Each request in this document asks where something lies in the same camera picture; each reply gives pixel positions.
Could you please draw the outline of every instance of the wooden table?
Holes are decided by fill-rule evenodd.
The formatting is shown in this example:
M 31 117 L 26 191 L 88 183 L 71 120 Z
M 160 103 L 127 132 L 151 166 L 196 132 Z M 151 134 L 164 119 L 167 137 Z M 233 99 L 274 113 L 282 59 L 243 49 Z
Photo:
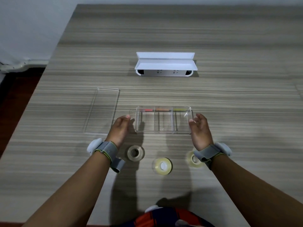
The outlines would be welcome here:
M 97 87 L 119 88 L 115 118 L 138 105 L 191 106 L 233 160 L 303 202 L 303 11 L 280 7 L 78 5 L 0 160 L 0 221 L 25 221 L 88 158 L 83 133 Z M 195 52 L 192 77 L 140 77 L 137 51 Z M 130 134 L 90 224 L 128 220 L 160 200 L 217 226 L 248 226 L 189 135 Z M 157 175 L 152 162 L 173 170 Z

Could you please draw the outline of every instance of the tape roll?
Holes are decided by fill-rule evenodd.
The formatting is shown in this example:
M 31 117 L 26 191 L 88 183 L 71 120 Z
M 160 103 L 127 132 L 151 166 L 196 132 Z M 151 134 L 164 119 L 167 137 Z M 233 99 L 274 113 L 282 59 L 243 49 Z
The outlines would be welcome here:
M 167 175 L 172 171 L 172 162 L 168 158 L 156 159 L 154 169 L 158 174 Z
M 133 162 L 138 162 L 144 158 L 144 149 L 141 146 L 133 145 L 127 150 L 127 157 Z
M 200 168 L 203 166 L 203 162 L 201 162 L 195 155 L 194 151 L 190 151 L 186 155 L 186 161 L 190 167 Z

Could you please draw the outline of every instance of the white wall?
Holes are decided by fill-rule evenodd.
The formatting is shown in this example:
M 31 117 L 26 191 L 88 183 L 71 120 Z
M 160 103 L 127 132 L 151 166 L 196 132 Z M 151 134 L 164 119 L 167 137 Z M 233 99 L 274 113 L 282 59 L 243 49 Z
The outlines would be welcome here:
M 303 0 L 0 0 L 0 62 L 48 60 L 78 3 L 303 5 Z

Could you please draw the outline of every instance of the white baseboard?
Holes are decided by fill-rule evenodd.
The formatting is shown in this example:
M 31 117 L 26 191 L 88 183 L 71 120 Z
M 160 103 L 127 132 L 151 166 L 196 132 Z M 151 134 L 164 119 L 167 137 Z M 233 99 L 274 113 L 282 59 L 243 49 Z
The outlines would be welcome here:
M 46 67 L 46 60 L 26 60 L 16 65 L 0 65 L 0 73 L 24 72 L 33 67 Z

